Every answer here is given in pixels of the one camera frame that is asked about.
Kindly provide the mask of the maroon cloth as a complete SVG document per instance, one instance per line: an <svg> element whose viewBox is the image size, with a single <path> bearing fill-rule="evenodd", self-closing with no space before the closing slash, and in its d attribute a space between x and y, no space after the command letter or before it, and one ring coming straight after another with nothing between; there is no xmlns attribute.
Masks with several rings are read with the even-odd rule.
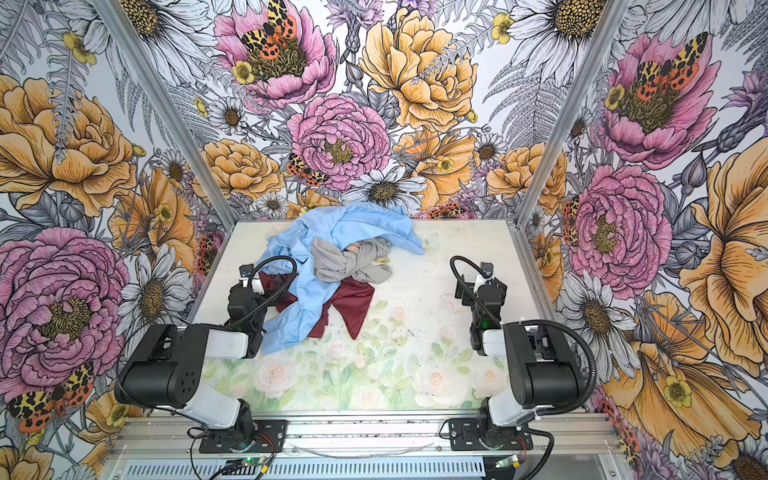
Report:
<svg viewBox="0 0 768 480"><path fill-rule="evenodd" d="M269 275L260 272L258 278L266 294L273 293L272 290L282 286L288 277L284 274ZM329 309L333 307L344 321L351 339L356 340L368 314L374 293L374 287L368 283L359 282L352 277L343 279L336 292L323 305L321 316L310 331L309 337L316 339L323 337L329 323ZM296 301L297 297L291 293L284 293L278 297L276 309L282 312Z"/></svg>

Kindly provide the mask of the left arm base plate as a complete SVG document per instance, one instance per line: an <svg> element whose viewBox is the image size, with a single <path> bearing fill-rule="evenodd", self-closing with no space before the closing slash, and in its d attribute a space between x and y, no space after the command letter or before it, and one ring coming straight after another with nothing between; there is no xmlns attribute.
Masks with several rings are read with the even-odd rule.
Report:
<svg viewBox="0 0 768 480"><path fill-rule="evenodd" d="M288 422L256 419L245 430L235 426L211 430L200 441L202 454L280 453L283 450Z"/></svg>

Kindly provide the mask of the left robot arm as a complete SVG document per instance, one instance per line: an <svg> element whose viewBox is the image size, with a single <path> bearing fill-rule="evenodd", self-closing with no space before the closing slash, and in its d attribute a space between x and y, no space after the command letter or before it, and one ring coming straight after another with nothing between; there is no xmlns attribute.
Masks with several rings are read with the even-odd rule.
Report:
<svg viewBox="0 0 768 480"><path fill-rule="evenodd" d="M252 448L261 438L248 402L224 395L207 384L202 371L210 359L256 357L266 335L267 310L285 298L297 275L296 264L292 263L289 274L280 275L257 292L253 284L259 270L267 264L257 264L245 282L230 289L229 318L225 323L149 327L118 374L116 399L200 424L216 452L245 452Z"/></svg>

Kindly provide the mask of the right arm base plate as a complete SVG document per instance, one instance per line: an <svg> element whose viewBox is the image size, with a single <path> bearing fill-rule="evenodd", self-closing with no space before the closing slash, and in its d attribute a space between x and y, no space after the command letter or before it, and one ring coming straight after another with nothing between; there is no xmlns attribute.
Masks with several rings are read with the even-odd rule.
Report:
<svg viewBox="0 0 768 480"><path fill-rule="evenodd" d="M475 419L447 420L447 435L453 451L523 451L533 447L531 436L515 427L481 429Z"/></svg>

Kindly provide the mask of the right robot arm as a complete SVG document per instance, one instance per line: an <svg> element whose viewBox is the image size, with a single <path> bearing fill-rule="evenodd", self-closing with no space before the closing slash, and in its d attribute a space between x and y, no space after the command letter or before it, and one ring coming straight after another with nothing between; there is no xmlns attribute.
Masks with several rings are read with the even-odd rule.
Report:
<svg viewBox="0 0 768 480"><path fill-rule="evenodd" d="M504 323L507 285L480 265L455 255L455 298L470 309L471 348L506 364L508 385L482 399L474 420L448 421L454 451L514 450L532 447L529 424L582 406L597 383L597 365L588 343L574 329L545 319Z"/></svg>

